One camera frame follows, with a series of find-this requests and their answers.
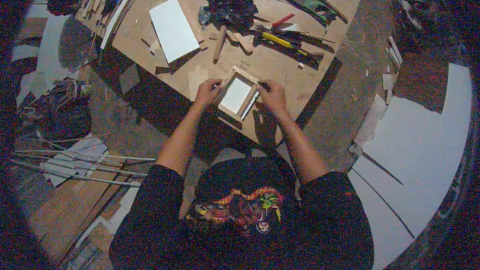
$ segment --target red handle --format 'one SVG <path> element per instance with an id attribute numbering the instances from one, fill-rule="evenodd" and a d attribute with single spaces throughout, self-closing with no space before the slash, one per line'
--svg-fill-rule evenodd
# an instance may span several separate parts
<path id="1" fill-rule="evenodd" d="M 277 26 L 279 26 L 280 24 L 285 23 L 285 21 L 287 21 L 288 19 L 292 18 L 293 16 L 295 16 L 295 14 L 290 14 L 290 15 L 286 16 L 285 18 L 282 18 L 281 20 L 276 21 L 275 23 L 272 24 L 272 27 L 277 27 Z"/>

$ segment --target black t-shirt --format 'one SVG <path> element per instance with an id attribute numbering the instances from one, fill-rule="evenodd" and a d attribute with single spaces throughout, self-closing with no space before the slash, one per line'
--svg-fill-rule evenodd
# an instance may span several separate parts
<path id="1" fill-rule="evenodd" d="M 213 165 L 179 219 L 183 178 L 154 165 L 110 246 L 115 269 L 371 269 L 372 233 L 345 173 L 300 188 L 269 158 Z"/>

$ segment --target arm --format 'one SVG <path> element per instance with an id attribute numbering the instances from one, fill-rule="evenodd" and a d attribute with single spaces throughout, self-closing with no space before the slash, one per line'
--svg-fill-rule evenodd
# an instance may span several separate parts
<path id="1" fill-rule="evenodd" d="M 198 87 L 195 103 L 159 152 L 156 159 L 158 165 L 174 170 L 181 177 L 185 176 L 194 148 L 198 121 L 207 106 L 219 95 L 220 87 L 215 86 L 221 82 L 221 79 L 209 79 Z"/>
<path id="2" fill-rule="evenodd" d="M 292 164 L 299 171 L 301 183 L 307 183 L 328 173 L 327 165 L 321 159 L 320 154 L 309 143 L 307 136 L 290 117 L 285 103 L 285 90 L 272 80 L 263 81 L 258 86 L 264 104 L 270 109 L 279 121 L 283 136 L 291 156 Z"/>

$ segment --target person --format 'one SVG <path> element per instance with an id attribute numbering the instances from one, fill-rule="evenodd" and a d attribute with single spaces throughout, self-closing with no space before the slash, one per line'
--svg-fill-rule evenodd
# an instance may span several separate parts
<path id="1" fill-rule="evenodd" d="M 284 160 L 230 159 L 213 164 L 179 219 L 183 178 L 201 115 L 221 80 L 198 88 L 195 103 L 160 151 L 111 243 L 115 269 L 371 269 L 368 219 L 346 173 L 329 172 L 289 116 L 275 81 L 258 86 L 278 120 L 301 187 Z"/>

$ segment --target graphic print on shirt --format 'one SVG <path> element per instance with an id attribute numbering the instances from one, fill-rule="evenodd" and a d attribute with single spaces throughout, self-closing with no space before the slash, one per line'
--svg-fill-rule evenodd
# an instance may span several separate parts
<path id="1" fill-rule="evenodd" d="M 233 223 L 244 237 L 255 232 L 265 235 L 279 227 L 283 201 L 284 196 L 279 191 L 267 186 L 250 195 L 231 189 L 230 194 L 220 200 L 195 205 L 197 214 L 187 215 L 187 219 L 195 217 L 217 225 Z"/>

